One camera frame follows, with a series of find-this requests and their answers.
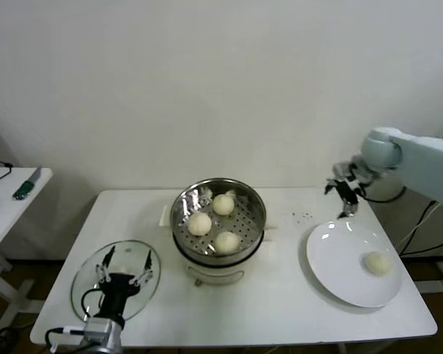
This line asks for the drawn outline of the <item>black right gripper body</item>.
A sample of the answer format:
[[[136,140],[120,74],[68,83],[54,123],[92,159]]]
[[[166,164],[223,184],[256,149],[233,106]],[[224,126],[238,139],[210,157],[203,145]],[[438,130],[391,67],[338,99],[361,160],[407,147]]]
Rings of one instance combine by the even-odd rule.
[[[344,204],[358,205],[357,194],[346,181],[337,180],[337,192]]]

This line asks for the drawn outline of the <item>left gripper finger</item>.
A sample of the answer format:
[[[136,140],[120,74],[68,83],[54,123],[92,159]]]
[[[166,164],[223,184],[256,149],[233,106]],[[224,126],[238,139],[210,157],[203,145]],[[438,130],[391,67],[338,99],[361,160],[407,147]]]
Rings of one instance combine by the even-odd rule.
[[[135,287],[141,287],[144,286],[149,280],[153,277],[153,271],[152,271],[152,259],[151,259],[151,253],[152,250],[148,252],[148,255],[145,259],[145,265],[143,266],[143,270],[132,277],[130,279],[130,284]]]
[[[115,252],[115,246],[112,246],[109,252],[104,256],[103,262],[96,265],[97,280],[100,284],[105,282],[111,282],[111,276],[109,273],[109,264]]]

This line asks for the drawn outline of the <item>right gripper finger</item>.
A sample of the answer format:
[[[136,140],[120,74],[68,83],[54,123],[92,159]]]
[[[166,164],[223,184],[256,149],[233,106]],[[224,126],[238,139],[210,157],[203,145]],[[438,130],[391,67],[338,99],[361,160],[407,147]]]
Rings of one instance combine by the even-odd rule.
[[[343,211],[338,215],[338,218],[352,218],[355,216],[357,210],[358,203],[350,203],[348,201],[345,201],[343,203]]]
[[[332,190],[336,190],[338,194],[341,193],[342,191],[342,181],[338,180],[336,178],[328,178],[326,180],[326,186],[324,188],[324,194],[327,195],[328,193],[330,193]]]

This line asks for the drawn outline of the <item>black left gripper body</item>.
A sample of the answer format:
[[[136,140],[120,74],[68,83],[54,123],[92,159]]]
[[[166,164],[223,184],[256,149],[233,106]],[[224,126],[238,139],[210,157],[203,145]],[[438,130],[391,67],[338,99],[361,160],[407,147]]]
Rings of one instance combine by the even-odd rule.
[[[103,302],[97,317],[111,320],[124,320],[123,312],[128,298],[138,294],[138,286],[130,281],[130,274],[110,273],[110,281],[100,285]]]

